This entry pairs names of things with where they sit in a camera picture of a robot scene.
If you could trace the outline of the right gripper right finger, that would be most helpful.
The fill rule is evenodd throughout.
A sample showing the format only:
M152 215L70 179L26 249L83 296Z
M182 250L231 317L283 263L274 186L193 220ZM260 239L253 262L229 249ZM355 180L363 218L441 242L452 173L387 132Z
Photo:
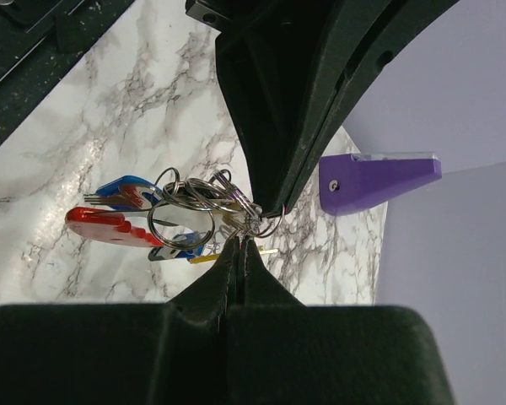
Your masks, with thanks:
M394 305L307 306L266 269L253 241L227 315L231 404L451 404L433 332Z

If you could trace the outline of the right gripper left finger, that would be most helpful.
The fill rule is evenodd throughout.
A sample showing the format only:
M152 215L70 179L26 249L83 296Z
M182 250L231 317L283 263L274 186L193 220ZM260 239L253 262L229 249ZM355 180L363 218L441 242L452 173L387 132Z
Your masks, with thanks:
M0 404L219 404L240 243L166 303L0 306Z

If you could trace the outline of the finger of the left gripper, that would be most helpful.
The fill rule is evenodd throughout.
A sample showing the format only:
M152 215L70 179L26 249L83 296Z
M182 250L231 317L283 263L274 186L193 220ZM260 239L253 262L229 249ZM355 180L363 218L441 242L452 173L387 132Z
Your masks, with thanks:
M320 154L382 70L449 1L342 1L330 12L279 163L273 211L296 203Z
M311 65L335 1L241 2L216 39L218 83L244 150L255 203L279 211Z

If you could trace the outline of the red keyring with keys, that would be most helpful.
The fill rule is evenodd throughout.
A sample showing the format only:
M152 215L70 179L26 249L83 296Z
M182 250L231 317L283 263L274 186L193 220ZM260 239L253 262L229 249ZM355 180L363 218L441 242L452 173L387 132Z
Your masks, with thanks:
M162 192L151 208L118 211L83 201L82 207L66 213L67 229L85 240L146 248L151 262L181 259L199 264L216 260L219 244L229 238L264 239L281 224L266 221L262 207L233 183L227 169L207 180L181 178L174 167L164 173L172 179L151 182Z

